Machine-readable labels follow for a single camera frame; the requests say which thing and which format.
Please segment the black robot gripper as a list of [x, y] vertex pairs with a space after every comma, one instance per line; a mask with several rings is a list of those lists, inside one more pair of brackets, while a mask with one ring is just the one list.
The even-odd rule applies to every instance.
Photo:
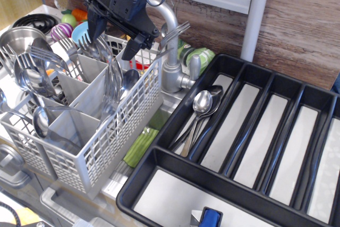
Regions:
[[131, 37], [122, 60], [130, 61], [139, 50], [151, 49], [159, 30], [147, 15], [146, 4], [146, 0], [85, 0], [90, 40], [96, 40], [111, 23]]

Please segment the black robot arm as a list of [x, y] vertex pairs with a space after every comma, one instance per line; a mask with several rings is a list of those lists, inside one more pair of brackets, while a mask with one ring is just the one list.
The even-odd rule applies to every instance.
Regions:
[[160, 32], [147, 15], [148, 4], [149, 0], [86, 0], [90, 39], [97, 39], [109, 22], [131, 37], [123, 60], [131, 60], [141, 49], [151, 49]]

